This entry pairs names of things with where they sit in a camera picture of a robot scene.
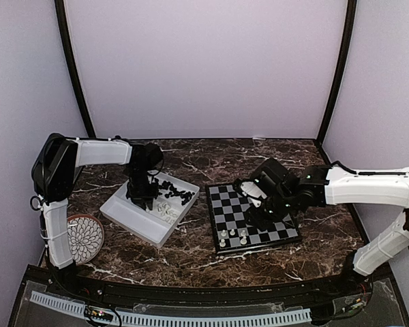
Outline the white plastic divided tray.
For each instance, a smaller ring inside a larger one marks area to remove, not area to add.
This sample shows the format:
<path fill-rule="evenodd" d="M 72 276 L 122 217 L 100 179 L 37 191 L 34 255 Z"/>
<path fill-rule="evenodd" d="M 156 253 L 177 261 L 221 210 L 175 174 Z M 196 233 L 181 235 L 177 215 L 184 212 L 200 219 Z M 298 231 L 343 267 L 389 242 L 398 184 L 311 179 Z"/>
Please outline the white plastic divided tray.
<path fill-rule="evenodd" d="M 150 181 L 157 182 L 159 193 L 151 208 L 141 208 L 127 198 L 124 183 L 100 207 L 106 218 L 134 236 L 162 248 L 189 209 L 198 199 L 200 188 L 169 174 L 160 172 Z"/>

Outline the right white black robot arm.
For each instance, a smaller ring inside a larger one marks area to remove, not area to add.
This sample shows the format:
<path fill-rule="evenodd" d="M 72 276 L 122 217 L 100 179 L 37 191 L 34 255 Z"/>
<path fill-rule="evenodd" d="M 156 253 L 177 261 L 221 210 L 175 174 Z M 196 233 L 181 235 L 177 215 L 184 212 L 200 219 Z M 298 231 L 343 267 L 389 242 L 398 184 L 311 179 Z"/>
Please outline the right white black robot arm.
<path fill-rule="evenodd" d="M 386 204 L 402 208 L 387 229 L 347 255 L 342 274 L 334 281 L 334 289 L 342 296 L 351 294 L 361 279 L 409 249 L 409 167 L 353 170 L 335 161 L 325 166 L 309 166 L 297 176 L 269 158 L 248 179 L 237 179 L 234 189 L 253 200 L 247 219 L 260 230 L 310 207 Z"/>

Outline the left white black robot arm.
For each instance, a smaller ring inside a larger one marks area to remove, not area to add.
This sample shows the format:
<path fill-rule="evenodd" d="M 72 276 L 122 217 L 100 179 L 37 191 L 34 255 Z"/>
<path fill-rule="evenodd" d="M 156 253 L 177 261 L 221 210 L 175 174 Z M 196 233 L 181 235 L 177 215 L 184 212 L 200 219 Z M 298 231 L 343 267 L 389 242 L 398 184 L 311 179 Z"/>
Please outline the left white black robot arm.
<path fill-rule="evenodd" d="M 35 191 L 31 200 L 37 202 L 32 209 L 41 212 L 41 233 L 50 263 L 59 270 L 75 264 L 67 234 L 67 206 L 78 168 L 125 166 L 127 199 L 143 210 L 151 210 L 159 187 L 150 181 L 150 172 L 163 161 L 163 152 L 154 143 L 136 144 L 119 136 L 99 139 L 49 135 L 31 169 Z"/>

